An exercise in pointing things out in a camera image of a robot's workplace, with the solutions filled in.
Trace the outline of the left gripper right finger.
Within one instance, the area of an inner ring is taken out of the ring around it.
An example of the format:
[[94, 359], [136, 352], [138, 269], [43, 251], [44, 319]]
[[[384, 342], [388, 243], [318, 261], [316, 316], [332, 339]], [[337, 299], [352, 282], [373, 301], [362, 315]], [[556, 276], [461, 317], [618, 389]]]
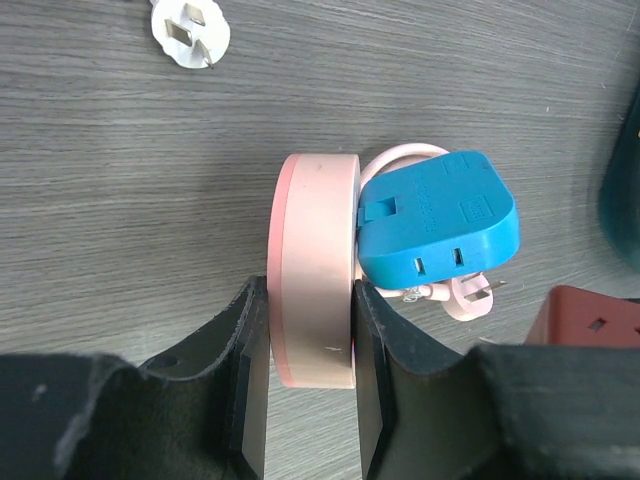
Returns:
[[366, 479], [635, 479], [639, 347], [459, 354], [369, 284], [353, 294]]

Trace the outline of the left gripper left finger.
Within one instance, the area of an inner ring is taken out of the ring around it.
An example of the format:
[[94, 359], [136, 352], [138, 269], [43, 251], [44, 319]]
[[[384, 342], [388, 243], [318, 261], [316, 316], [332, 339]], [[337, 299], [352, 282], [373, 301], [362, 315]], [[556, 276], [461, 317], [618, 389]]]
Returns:
[[110, 354], [5, 354], [1, 475], [260, 479], [269, 363], [264, 277], [138, 366]]

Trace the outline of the blue plug adapter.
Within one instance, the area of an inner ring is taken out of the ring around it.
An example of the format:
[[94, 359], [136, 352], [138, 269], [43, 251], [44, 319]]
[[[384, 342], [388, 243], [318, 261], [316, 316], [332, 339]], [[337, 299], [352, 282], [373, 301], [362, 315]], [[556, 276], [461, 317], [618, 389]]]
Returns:
[[485, 154], [440, 155], [364, 185], [357, 243], [364, 276], [387, 290], [491, 270], [520, 247], [516, 201]]

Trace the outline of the round pink power socket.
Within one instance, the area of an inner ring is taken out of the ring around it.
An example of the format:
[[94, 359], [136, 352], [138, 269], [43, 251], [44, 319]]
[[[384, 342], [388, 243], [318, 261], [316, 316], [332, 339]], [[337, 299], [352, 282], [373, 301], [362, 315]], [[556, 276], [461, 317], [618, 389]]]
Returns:
[[274, 192], [267, 253], [270, 343], [290, 388], [352, 389], [351, 333], [360, 164], [292, 154]]

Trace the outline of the red cube plug adapter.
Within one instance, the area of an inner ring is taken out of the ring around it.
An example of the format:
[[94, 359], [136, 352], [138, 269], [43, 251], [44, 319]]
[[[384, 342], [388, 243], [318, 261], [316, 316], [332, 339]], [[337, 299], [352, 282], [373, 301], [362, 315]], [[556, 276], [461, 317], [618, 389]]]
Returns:
[[639, 300], [566, 285], [550, 290], [525, 344], [639, 347]]

